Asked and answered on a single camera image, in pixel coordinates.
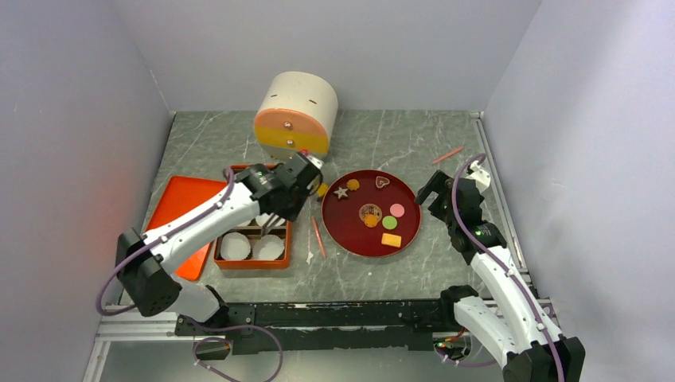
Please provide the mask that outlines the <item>pink round cookie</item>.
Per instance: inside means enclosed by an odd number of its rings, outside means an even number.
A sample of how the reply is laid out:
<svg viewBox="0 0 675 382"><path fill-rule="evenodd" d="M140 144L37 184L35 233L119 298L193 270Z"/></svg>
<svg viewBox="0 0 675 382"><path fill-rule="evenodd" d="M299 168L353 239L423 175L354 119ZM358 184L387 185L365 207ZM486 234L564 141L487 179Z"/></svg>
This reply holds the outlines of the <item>pink round cookie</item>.
<svg viewBox="0 0 675 382"><path fill-rule="evenodd" d="M406 209L402 204L395 203L390 206L389 212L393 217L401 218L405 215Z"/></svg>

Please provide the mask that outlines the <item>green round cookie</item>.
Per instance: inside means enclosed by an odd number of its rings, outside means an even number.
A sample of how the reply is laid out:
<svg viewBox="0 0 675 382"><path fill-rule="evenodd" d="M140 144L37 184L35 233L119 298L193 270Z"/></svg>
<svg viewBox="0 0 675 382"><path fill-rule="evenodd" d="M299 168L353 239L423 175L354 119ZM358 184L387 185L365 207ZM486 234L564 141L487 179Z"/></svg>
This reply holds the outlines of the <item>green round cookie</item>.
<svg viewBox="0 0 675 382"><path fill-rule="evenodd" d="M385 216L381 220L381 225L386 230L394 230L398 226L398 220L394 216Z"/></svg>

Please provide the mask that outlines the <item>dark red round plate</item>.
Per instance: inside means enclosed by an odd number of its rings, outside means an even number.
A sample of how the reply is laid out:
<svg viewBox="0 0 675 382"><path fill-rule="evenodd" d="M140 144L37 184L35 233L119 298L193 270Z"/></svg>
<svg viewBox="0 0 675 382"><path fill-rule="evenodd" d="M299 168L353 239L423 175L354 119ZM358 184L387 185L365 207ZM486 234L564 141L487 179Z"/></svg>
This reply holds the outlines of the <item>dark red round plate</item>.
<svg viewBox="0 0 675 382"><path fill-rule="evenodd" d="M375 177L378 175L389 178L390 185L377 189ZM357 191L349 191L346 199L338 200L334 190L346 187L346 182L352 178L357 179L361 187ZM386 230L381 220L391 216L389 208L395 203L402 204L406 212L397 218L396 229ZM339 177L323 197L321 214L330 238L340 247L355 255L371 258L386 257L402 251L415 239L421 226L420 206L415 203L415 194L411 188L398 177L380 170L357 170ZM375 228L365 226L363 219L366 214L374 214L380 219ZM401 236L402 246L392 248L382 245L380 240L383 233Z"/></svg>

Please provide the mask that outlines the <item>orange chip cookie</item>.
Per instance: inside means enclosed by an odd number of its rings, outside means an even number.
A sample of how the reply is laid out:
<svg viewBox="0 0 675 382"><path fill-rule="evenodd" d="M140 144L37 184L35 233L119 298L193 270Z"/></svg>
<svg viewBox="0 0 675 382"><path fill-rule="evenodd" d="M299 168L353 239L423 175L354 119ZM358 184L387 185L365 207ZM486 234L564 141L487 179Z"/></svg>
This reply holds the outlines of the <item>orange chip cookie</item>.
<svg viewBox="0 0 675 382"><path fill-rule="evenodd" d="M379 221L380 219L378 218L378 216L374 214L366 214L363 219L365 226L368 228L375 228L378 225Z"/></svg>

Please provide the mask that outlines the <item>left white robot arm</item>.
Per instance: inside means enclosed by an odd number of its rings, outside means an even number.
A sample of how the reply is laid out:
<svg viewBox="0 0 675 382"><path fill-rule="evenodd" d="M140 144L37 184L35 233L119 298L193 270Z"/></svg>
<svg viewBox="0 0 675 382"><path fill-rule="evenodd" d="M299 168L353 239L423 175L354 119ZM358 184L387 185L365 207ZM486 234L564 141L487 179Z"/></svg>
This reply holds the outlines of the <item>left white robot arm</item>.
<svg viewBox="0 0 675 382"><path fill-rule="evenodd" d="M120 234L113 278L143 317L174 312L208 334L221 332L228 322L224 299L212 287L177 277L176 270L198 249L261 214L296 220L322 179L322 167L322 160L298 152L271 168L226 168L226 186L207 201L158 228Z"/></svg>

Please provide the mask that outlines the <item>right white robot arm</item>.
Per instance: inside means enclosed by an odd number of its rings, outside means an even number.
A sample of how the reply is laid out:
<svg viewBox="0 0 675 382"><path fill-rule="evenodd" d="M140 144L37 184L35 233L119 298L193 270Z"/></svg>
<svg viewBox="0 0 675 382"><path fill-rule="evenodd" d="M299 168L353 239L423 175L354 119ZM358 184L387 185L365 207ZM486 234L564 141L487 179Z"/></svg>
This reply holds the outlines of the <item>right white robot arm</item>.
<svg viewBox="0 0 675 382"><path fill-rule="evenodd" d="M586 351L577 337L567 337L536 300L513 262L504 236L484 220L484 200L474 170L468 178L433 173L419 189L422 204L436 195L428 210L441 220L467 265L483 281L499 311L488 308L468 285L450 286L439 298L437 318L448 330L466 329L492 356L505 381L578 381Z"/></svg>

